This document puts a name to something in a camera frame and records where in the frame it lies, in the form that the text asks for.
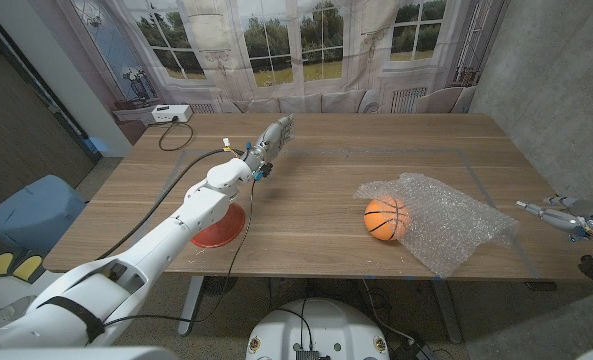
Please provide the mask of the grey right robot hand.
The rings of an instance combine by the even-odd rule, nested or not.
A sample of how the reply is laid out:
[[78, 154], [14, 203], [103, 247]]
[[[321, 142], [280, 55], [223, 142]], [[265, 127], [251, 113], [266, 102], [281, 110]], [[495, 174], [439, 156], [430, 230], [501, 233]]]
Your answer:
[[593, 240], [593, 200], [560, 196], [545, 198], [546, 207], [517, 201], [516, 205], [569, 234], [572, 241]]

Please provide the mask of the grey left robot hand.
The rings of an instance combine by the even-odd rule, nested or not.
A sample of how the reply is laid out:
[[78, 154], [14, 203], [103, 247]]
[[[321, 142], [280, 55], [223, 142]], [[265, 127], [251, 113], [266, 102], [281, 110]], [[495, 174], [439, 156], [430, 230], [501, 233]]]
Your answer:
[[252, 172], [257, 172], [265, 164], [271, 163], [286, 143], [294, 138], [293, 113], [271, 123], [242, 157]]

